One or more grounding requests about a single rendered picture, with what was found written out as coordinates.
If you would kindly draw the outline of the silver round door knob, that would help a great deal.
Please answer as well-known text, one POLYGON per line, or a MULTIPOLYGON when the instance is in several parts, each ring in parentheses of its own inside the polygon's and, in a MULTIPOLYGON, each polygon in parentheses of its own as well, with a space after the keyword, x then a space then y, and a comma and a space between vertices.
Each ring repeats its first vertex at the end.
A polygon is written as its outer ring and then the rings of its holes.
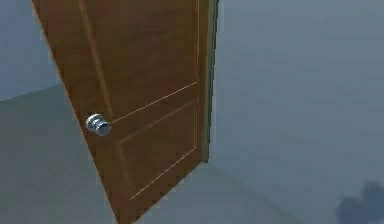
POLYGON ((98 136, 106 136, 111 130, 111 123, 101 114, 92 114, 86 119, 86 128, 98 136))

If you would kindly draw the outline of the brown wooden room door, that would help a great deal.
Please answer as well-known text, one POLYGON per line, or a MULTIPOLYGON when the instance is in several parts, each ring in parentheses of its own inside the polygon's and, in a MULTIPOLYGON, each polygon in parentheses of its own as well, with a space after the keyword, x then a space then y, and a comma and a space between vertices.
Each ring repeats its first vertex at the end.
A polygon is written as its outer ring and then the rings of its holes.
POLYGON ((204 159, 208 0, 31 4, 114 224, 134 224, 204 159))

